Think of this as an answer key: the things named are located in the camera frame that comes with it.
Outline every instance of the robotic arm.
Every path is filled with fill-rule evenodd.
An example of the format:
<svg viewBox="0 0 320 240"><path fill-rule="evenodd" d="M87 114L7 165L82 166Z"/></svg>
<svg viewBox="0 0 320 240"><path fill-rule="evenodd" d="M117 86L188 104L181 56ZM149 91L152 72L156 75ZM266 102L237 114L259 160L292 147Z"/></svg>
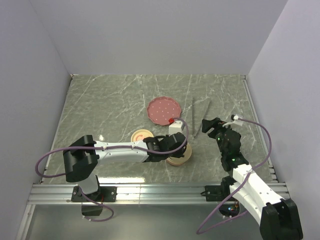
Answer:
<svg viewBox="0 0 320 240"><path fill-rule="evenodd" d="M186 151L187 142L179 150L174 150L186 139L182 134L184 127L182 121L176 120L169 126L169 135L146 137L140 141L122 143L94 141L92 135L85 135L70 147L103 147L103 149L63 151L66 181L77 183L83 193L88 195L99 190L98 178L92 173L97 165L111 162L159 162L168 157L181 158Z"/></svg>
<svg viewBox="0 0 320 240"><path fill-rule="evenodd" d="M260 225L263 240L301 240L303 238L297 205L291 199L283 199L252 170L252 166L240 152L241 135L231 129L239 124L239 116L232 116L233 122L224 122L216 117L202 120L202 132L215 139L221 153L223 169L229 176L222 179L221 192L224 198L250 176L244 186L233 197L237 199Z"/></svg>

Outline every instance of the gray wall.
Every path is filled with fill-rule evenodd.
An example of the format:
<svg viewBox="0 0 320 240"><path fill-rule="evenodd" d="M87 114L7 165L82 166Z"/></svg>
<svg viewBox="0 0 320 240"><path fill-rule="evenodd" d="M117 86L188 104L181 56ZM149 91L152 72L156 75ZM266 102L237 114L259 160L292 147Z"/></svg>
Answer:
<svg viewBox="0 0 320 240"><path fill-rule="evenodd" d="M248 74L287 0L30 0L72 74Z"/></svg>
<svg viewBox="0 0 320 240"><path fill-rule="evenodd" d="M27 0L0 1L0 238L17 234L70 76Z"/></svg>
<svg viewBox="0 0 320 240"><path fill-rule="evenodd" d="M289 0L249 73L272 162L299 209L305 239L319 239L320 1Z"/></svg>

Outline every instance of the red plate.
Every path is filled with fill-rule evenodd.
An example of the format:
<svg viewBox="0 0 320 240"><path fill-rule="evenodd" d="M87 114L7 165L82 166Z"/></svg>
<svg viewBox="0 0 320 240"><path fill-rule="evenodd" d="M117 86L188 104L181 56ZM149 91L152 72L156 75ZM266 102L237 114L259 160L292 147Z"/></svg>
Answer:
<svg viewBox="0 0 320 240"><path fill-rule="evenodd" d="M149 102L146 111L152 122L162 126L169 125L170 118L178 118L181 114L179 103L167 96L160 96L153 99Z"/></svg>

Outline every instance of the gray marble surface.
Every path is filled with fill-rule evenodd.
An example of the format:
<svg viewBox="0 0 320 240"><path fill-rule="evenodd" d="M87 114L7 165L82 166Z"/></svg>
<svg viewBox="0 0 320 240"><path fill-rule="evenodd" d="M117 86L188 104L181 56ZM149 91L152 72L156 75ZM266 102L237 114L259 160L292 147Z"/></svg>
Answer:
<svg viewBox="0 0 320 240"><path fill-rule="evenodd" d="M194 98L194 128L199 128L211 100L206 119L220 117L229 120L231 114L241 114L253 120L253 112L240 75L76 75L71 81L62 113L54 149L69 146L83 135L93 135L104 142L130 142L132 133L148 129L155 136L168 133L168 126L152 123L147 116L148 103L159 96L174 98L192 128L192 98ZM255 125L245 123L235 128L242 135L241 152L256 165L265 157L262 141ZM191 158L181 166L166 161L158 163L109 163L98 166L94 173L108 183L176 183L220 182L227 176L220 161L215 140L201 131L196 138L189 134ZM50 158L46 174L63 173L61 153ZM265 181L271 181L268 164L257 169ZM63 176L46 178L45 184L66 184Z"/></svg>

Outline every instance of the purple cable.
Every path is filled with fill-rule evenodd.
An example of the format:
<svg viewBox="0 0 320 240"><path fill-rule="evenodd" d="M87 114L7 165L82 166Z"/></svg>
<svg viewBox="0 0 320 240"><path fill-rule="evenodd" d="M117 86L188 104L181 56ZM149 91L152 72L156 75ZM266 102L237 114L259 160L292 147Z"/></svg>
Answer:
<svg viewBox="0 0 320 240"><path fill-rule="evenodd" d="M241 120L241 121L243 121L243 122L247 122L247 123L251 123L251 124L255 124L255 125L260 126L260 127L265 131L265 133L267 134L268 139L269 139L269 151L268 151L268 154L267 154L267 156L265 157L265 159L264 159L261 163L259 163L258 165L252 167L252 170L254 171L255 169L257 169L257 168L261 167L263 164L265 164L266 161L268 161L268 158L270 157L271 150L272 150L271 136L270 136L268 130L267 130L263 125L261 125L260 123L257 123L257 122L255 122L255 121L251 121L251 120L242 119L242 118L239 118L239 120ZM217 211L226 201L228 201L233 195L235 195L235 194L246 184L246 182L248 181L248 179L249 179L249 177L250 177L250 174L251 174L251 172L249 172L249 173L246 175L243 183L241 183L240 186L239 186L235 191L233 191L229 196L227 196L225 199L223 199L223 201L222 201L221 203L219 203L219 204L215 207L215 209L205 218L205 220L201 223L201 225L200 225L199 228L197 229L196 234L199 235L199 234L206 233L206 232L209 231L210 229L213 229L213 228L216 228L216 227L218 227L218 226L220 226L220 225L222 225L222 224L225 224L225 223L229 222L230 220L234 220L234 219L240 218L240 217L242 217L243 215L245 215L245 214L248 212L248 211L245 211L245 212L243 212L243 213L241 213L241 214L239 214L239 215L237 215L237 216L235 216L235 217L232 217L232 218L230 218L230 219L227 219L227 220L221 221L221 222L219 222L219 223L217 223L217 224L215 224L215 225L212 225L212 226L210 226L209 228L207 228L206 230L200 231L200 230L203 228L203 226L208 222L208 220L212 217L212 215L215 214L216 211Z"/></svg>
<svg viewBox="0 0 320 240"><path fill-rule="evenodd" d="M187 125L186 121L183 120L183 119L180 118L180 117L173 117L173 119L180 120L180 121L183 122L183 124L185 125L186 137L185 137L183 143L182 143L179 147L177 147L176 149L171 150L171 151L153 151L153 150L149 150L149 149L146 149L146 148L143 148L143 147L139 147L139 146L134 146L133 148L134 148L134 149L139 149L139 150L142 150L142 151L146 151L146 152L152 153L152 154L159 154L159 155L173 154L173 153L175 153L176 151L178 151L178 150L180 150L181 148L183 148L184 145L187 143L187 140L188 140L188 135L189 135L188 125ZM118 146L108 146L108 147L106 147L107 150L108 150L108 149L128 149L128 148L131 149L132 146L118 145ZM60 174L56 174L56 175L44 175L44 174L42 174L41 172L39 172L39 164L41 163L41 161L42 161L43 159L45 159L46 157L48 157L48 156L51 155L51 154L54 154L54 153L57 153L57 152L61 152L61 151L68 151L68 150L103 150L103 149L104 149L104 147L102 147L102 146L100 146L100 147L94 147L94 146L68 146L68 147L57 148L57 149L55 149L55 150L52 150L52 151L47 152L45 155L43 155L43 156L36 162L36 164L35 164L35 173L36 173L37 175L39 175L40 177L47 178L47 179L48 179L48 178L56 178L56 177L60 177L60 176L66 175L66 173L60 173ZM85 219L88 219L88 220L90 220L90 221L92 221L92 222L105 222L105 221L108 221L109 219L111 219L111 218L114 216L115 212L114 212L114 210L113 210L111 207L109 207L109 206L107 206L107 205L104 205L104 204L102 204L102 203L98 203L98 202L96 202L96 201L91 200L90 198L88 198L88 197L84 194L84 192L82 191L82 189L81 189L80 187L79 187L79 189L80 189L80 191L81 191L81 194L83 195L83 197L84 197L87 201L89 201L89 202L91 202L91 203L94 203L94 204L96 204L96 205L98 205L98 206L100 206L100 207L106 208L106 209L108 209L108 210L111 211L111 216L109 216L109 217L107 217L107 218L105 218L105 219L91 219L91 218L89 218L88 216L85 216L85 217L84 217Z"/></svg>

